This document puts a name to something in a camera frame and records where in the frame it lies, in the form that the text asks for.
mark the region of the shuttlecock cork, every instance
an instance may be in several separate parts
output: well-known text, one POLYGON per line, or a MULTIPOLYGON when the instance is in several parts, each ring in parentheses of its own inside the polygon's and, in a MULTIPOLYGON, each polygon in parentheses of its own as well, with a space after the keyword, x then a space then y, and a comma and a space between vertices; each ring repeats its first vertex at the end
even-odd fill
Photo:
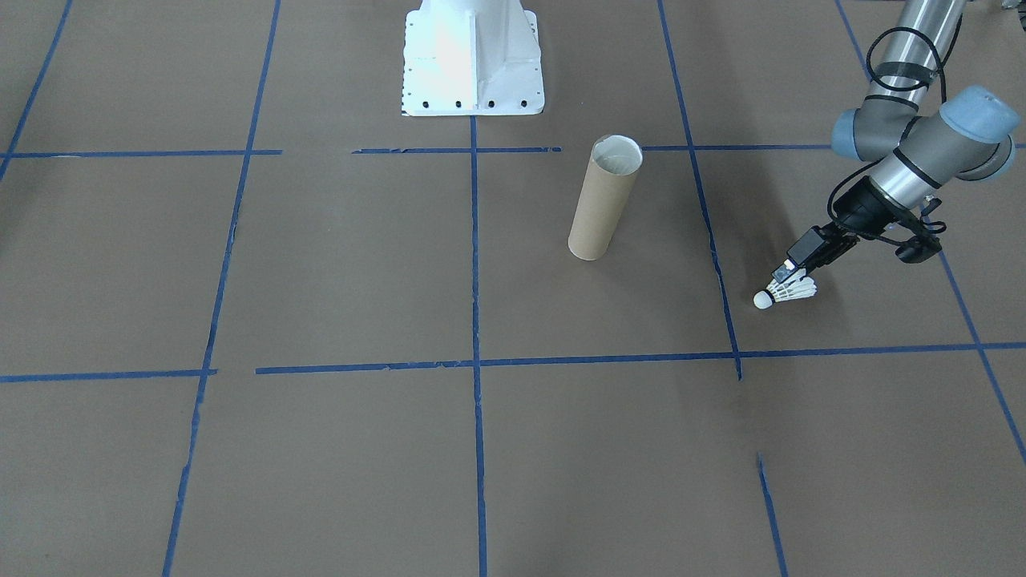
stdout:
POLYGON ((813 277, 805 276, 805 269, 798 269, 784 282, 773 280, 766 285, 764 291, 755 294, 752 302, 760 309, 767 309, 774 303, 783 301, 793 301, 795 299, 807 299, 816 294, 816 281, 813 277))

